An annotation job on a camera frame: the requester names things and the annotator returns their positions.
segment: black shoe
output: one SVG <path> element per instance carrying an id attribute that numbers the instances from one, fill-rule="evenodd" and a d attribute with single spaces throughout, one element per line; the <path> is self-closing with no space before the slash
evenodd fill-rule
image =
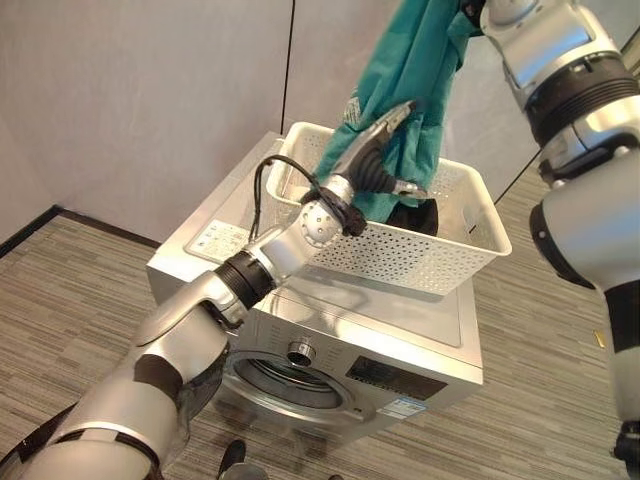
<path id="1" fill-rule="evenodd" d="M 244 457 L 247 454 L 247 445 L 242 440 L 234 440 L 229 444 L 224 451 L 222 461 L 220 462 L 220 469 L 218 470 L 218 477 L 231 468 L 234 463 L 244 462 Z"/>

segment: front-loading washing machine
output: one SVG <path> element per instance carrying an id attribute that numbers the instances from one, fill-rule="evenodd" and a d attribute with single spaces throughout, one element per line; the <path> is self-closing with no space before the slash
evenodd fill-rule
<path id="1" fill-rule="evenodd" d="M 253 169 L 277 148 L 265 136 L 157 250 L 147 271 L 158 302 L 243 245 Z M 263 215 L 277 218 L 268 205 Z M 250 311 L 230 344 L 215 402 L 339 443 L 482 385 L 470 280 L 440 297 L 306 267 Z"/>

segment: plastic laundry basket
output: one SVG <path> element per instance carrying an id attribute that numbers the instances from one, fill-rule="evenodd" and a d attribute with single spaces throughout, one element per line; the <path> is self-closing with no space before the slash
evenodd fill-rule
<path id="1" fill-rule="evenodd" d="M 295 123 L 280 153 L 309 171 L 320 161 L 333 130 Z M 267 191 L 279 201 L 278 217 L 300 207 L 307 180 L 283 162 L 275 162 Z M 497 256 L 511 253 L 511 243 L 491 197 L 473 168 L 440 159 L 429 187 L 439 213 L 438 236 L 368 222 L 357 238 L 340 237 L 310 262 L 312 265 L 398 287 L 445 295 Z"/>

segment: robotic arm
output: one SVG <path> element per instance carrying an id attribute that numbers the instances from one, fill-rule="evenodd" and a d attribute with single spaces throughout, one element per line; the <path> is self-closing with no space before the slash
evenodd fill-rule
<path id="1" fill-rule="evenodd" d="M 622 420 L 613 455 L 640 476 L 640 87 L 575 0 L 466 2 L 504 60 L 551 191 L 531 212 L 540 253 L 565 280 L 604 294 Z"/>
<path id="2" fill-rule="evenodd" d="M 160 478 L 173 447 L 186 441 L 188 421 L 220 385 L 226 331 L 239 327 L 251 307 L 337 234 L 362 233 L 366 222 L 350 205 L 354 192 L 426 196 L 419 186 L 390 176 L 380 162 L 384 145 L 414 106 L 410 101 L 393 108 L 361 133 L 327 181 L 303 199 L 291 225 L 267 231 L 160 305 L 122 363 L 68 413 L 21 478 Z"/>
<path id="3" fill-rule="evenodd" d="M 552 190 L 531 214 L 540 252 L 558 274 L 603 292 L 613 339 L 612 378 L 623 421 L 614 454 L 640 460 L 640 89 L 595 17 L 571 0 L 467 0 L 504 59 L 516 101 L 541 147 Z M 377 159 L 413 104 L 354 142 L 297 219 L 274 228 L 161 305 L 120 366 L 83 397 L 22 478 L 159 477 L 186 422 L 218 388 L 226 331 L 341 231 L 364 221 L 355 191 L 424 197 Z"/>

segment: washing machine control panel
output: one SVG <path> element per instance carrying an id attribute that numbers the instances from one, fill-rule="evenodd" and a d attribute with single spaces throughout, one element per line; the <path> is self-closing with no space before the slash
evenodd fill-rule
<path id="1" fill-rule="evenodd" d="M 363 356 L 358 357 L 354 362 L 347 372 L 347 377 L 421 401 L 447 386 L 445 382 L 423 377 Z"/>

